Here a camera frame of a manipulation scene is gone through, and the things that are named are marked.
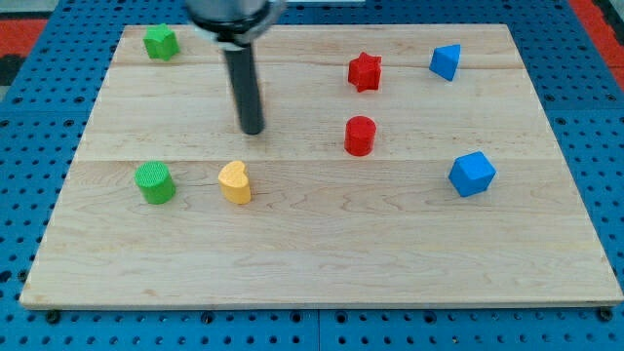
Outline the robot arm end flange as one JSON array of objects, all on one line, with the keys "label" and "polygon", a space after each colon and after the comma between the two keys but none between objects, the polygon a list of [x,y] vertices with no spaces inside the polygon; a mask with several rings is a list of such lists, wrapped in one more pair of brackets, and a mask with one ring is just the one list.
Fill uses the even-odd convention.
[{"label": "robot arm end flange", "polygon": [[275,24],[286,0],[185,0],[191,23],[226,51],[248,47]]}]

